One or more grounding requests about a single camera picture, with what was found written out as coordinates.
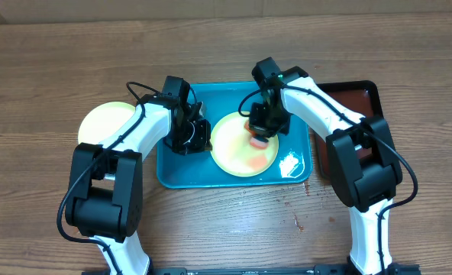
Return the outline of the yellow-green plate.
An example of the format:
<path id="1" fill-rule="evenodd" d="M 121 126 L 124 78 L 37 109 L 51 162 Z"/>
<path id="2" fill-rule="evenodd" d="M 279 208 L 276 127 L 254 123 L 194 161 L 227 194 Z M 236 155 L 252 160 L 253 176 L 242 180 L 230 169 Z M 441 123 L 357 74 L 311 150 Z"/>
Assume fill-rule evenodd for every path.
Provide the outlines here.
<path id="1" fill-rule="evenodd" d="M 78 143 L 98 144 L 112 136 L 135 113 L 135 107 L 125 102 L 108 102 L 95 107 L 82 120 Z"/>
<path id="2" fill-rule="evenodd" d="M 266 149 L 250 145 L 250 133 L 244 128 L 247 117 L 238 112 L 224 116 L 211 132 L 211 156 L 226 173 L 239 177 L 256 176 L 266 171 L 279 152 L 279 138 L 269 137 Z"/>

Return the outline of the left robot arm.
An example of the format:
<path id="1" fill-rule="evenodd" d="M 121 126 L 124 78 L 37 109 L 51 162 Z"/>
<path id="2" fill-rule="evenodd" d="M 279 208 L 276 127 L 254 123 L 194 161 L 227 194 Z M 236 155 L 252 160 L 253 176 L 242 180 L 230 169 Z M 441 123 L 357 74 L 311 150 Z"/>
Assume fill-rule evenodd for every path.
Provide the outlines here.
<path id="1" fill-rule="evenodd" d="M 152 261 L 137 235 L 143 210 L 143 161 L 162 142 L 179 155 L 211 150 L 205 105 L 184 79 L 168 76 L 163 89 L 137 98 L 131 118 L 98 144 L 73 151 L 69 188 L 56 216 L 68 241 L 95 244 L 109 274 L 150 274 Z"/>

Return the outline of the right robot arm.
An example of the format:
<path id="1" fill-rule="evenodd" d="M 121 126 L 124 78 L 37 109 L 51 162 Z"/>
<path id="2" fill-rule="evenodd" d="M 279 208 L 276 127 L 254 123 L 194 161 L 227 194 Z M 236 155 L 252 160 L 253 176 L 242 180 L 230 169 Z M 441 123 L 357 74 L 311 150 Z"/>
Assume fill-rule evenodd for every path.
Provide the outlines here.
<path id="1" fill-rule="evenodd" d="M 259 145 L 288 134 L 292 116 L 324 140 L 331 186 L 349 208 L 352 273 L 400 274 L 389 253 L 388 219 L 402 168 L 386 120 L 349 109 L 306 71 L 281 70 L 271 57 L 252 76 L 263 101 L 252 104 L 247 129 Z"/>

